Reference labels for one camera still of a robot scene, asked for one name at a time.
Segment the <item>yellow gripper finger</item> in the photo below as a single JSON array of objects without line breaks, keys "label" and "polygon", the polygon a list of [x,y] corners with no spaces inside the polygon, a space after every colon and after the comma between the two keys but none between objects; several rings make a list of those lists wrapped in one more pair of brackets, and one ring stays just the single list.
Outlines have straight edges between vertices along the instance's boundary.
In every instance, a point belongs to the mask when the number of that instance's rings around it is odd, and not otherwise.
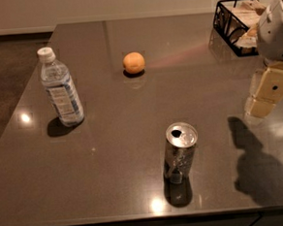
[{"label": "yellow gripper finger", "polygon": [[251,117],[264,118],[282,99],[283,61],[278,61],[255,71],[244,110]]}]

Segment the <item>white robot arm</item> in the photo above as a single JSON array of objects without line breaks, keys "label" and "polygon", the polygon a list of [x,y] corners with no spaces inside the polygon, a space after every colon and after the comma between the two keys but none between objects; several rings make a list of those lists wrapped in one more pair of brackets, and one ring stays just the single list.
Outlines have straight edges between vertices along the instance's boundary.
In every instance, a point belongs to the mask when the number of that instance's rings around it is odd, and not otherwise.
[{"label": "white robot arm", "polygon": [[283,99],[283,0],[271,0],[260,16],[257,47],[266,67],[253,75],[245,113],[264,118]]}]

